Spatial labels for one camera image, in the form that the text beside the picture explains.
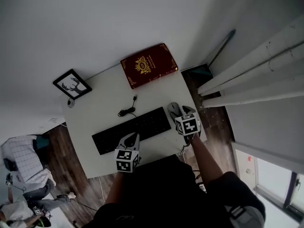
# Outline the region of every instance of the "black keyboard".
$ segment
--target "black keyboard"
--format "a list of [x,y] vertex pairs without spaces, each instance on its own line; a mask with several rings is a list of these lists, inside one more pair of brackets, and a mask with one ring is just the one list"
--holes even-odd
[[99,153],[114,151],[121,138],[129,133],[139,133],[140,141],[170,130],[171,126],[162,107],[127,122],[92,135]]

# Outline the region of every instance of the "white desk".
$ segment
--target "white desk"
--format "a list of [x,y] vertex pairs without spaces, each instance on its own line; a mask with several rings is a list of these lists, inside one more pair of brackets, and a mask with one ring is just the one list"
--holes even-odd
[[[73,108],[67,106],[67,95],[60,98],[73,146],[87,178],[117,171],[114,152],[100,155],[92,135],[134,118],[131,114],[124,117],[118,117],[117,114],[132,106],[135,94],[137,100],[134,113],[137,116],[162,106],[172,128],[140,142],[141,164],[181,151],[185,141],[175,131],[167,105],[171,102],[177,102],[180,107],[188,105],[195,108],[195,105],[179,71],[132,90],[121,65],[118,65],[92,77],[87,83],[93,90],[76,99]],[[201,139],[207,139],[203,129]]]

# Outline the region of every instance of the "black t-shirt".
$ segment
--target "black t-shirt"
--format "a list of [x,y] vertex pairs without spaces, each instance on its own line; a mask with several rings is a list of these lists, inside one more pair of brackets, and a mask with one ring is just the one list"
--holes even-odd
[[191,167],[173,156],[137,168],[127,187],[121,203],[103,205],[84,228],[119,223],[229,228],[224,206],[252,206],[265,220],[264,205],[235,173],[226,172],[210,182],[206,194],[196,184]]

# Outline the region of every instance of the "gray pants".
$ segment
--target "gray pants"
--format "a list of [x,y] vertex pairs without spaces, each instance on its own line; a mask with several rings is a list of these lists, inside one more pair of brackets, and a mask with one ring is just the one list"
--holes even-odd
[[28,207],[37,207],[40,210],[51,211],[52,209],[58,208],[70,202],[70,199],[67,197],[67,195],[57,196],[56,199],[43,199],[50,193],[53,187],[53,182],[48,179],[46,185],[43,188],[24,193],[23,196],[28,203]]

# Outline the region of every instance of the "small round object on desk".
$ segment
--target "small round object on desk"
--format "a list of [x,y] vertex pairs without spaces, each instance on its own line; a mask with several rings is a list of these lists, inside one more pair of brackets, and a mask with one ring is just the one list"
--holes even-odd
[[72,108],[75,105],[75,101],[71,98],[69,98],[69,100],[67,101],[67,106]]

